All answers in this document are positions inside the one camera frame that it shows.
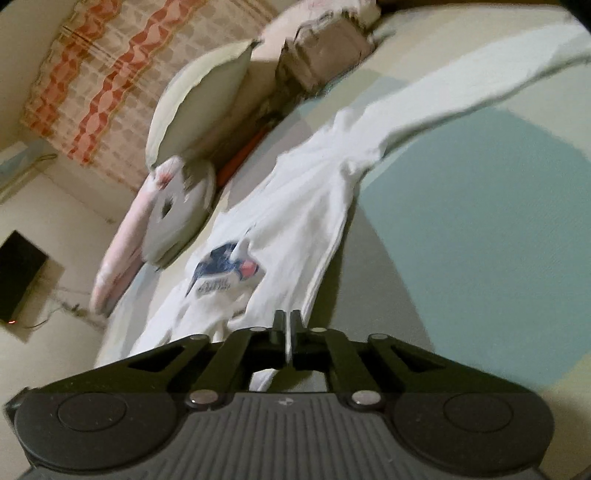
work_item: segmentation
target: white wall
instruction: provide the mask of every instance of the white wall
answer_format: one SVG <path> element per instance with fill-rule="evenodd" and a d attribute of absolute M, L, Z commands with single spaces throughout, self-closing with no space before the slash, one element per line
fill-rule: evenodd
<path fill-rule="evenodd" d="M 60 24 L 77 0 L 14 0 L 0 12 L 0 150 L 19 140 L 18 120 Z"/>
<path fill-rule="evenodd" d="M 61 270 L 61 286 L 90 291 L 116 225 L 107 223 L 50 178 L 35 173 L 0 204 L 0 243 L 14 229 L 50 256 L 45 276 Z M 79 294 L 56 295 L 82 306 L 88 300 Z M 25 303 L 20 324 L 43 320 L 53 306 L 47 290 L 36 288 Z M 42 386 L 91 368 L 101 338 L 99 329 L 61 312 L 38 330 L 0 326 L 0 404 L 25 386 Z M 0 420 L 0 479 L 16 478 L 27 465 L 8 423 Z"/>
<path fill-rule="evenodd" d="M 56 185 L 110 223 L 121 222 L 135 197 L 129 188 L 103 179 L 63 155 L 38 167 Z"/>

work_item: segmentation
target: patterned curtain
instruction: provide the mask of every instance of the patterned curtain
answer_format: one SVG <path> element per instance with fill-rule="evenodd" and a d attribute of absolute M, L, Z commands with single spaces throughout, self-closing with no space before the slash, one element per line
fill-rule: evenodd
<path fill-rule="evenodd" d="M 51 45 L 21 121 L 136 190 L 169 80 L 213 48 L 255 38 L 275 14 L 264 0 L 82 0 Z"/>

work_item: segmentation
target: bed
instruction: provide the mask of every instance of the bed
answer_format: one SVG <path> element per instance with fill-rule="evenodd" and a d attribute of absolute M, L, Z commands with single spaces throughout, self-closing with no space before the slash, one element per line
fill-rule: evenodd
<path fill-rule="evenodd" d="M 223 191 L 249 194 L 277 155 L 347 105 L 366 105 L 464 53 L 569 20 L 559 8 L 445 7 L 384 19 L 376 53 L 300 105 Z M 310 326 L 355 340 L 383 332 L 520 382 L 548 401 L 543 469 L 570 478 L 591 458 L 591 70 L 572 67 L 388 153 L 359 185 Z M 97 365 L 125 356 L 184 275 L 212 221 L 167 269 L 144 266 L 119 302 Z M 279 374 L 273 389 L 319 390 Z"/>

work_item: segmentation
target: metal screw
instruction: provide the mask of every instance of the metal screw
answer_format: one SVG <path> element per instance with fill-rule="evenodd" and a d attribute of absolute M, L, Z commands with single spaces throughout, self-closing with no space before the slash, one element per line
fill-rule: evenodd
<path fill-rule="evenodd" d="M 195 405 L 209 405 L 218 399 L 219 395 L 213 390 L 196 390 L 189 394 L 189 400 Z"/>
<path fill-rule="evenodd" d="M 351 395 L 351 399 L 357 404 L 364 407 L 377 405 L 382 401 L 382 395 L 373 390 L 359 390 Z"/>

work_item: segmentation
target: ridged grip surface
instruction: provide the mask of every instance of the ridged grip surface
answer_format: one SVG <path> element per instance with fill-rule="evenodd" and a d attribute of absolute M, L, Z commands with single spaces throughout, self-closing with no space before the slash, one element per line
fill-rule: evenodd
<path fill-rule="evenodd" d="M 189 415 L 151 458 L 118 472 L 68 475 L 38 468 L 21 480 L 452 480 L 403 449 L 379 414 L 332 393 L 235 395 Z M 507 480 L 543 480 L 530 469 Z"/>

